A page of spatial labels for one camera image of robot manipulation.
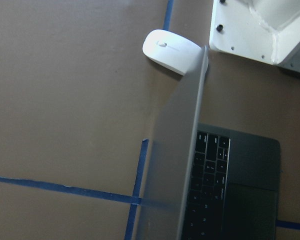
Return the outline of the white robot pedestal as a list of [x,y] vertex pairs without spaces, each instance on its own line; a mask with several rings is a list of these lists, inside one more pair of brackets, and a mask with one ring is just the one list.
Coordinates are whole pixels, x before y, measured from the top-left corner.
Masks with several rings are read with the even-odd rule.
[[300,73],[300,0],[215,0],[209,47]]

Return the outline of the white computer mouse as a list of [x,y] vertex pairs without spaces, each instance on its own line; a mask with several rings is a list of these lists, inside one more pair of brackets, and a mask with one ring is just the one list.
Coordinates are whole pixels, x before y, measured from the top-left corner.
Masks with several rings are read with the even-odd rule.
[[174,32],[155,29],[146,36],[142,51],[155,63],[184,76],[199,55],[207,53],[208,48],[200,47]]

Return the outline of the grey laptop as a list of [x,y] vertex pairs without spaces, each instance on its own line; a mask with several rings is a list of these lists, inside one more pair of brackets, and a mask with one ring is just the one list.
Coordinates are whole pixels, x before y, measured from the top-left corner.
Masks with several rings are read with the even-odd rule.
[[273,240],[277,140],[199,123],[202,48],[154,126],[138,240]]

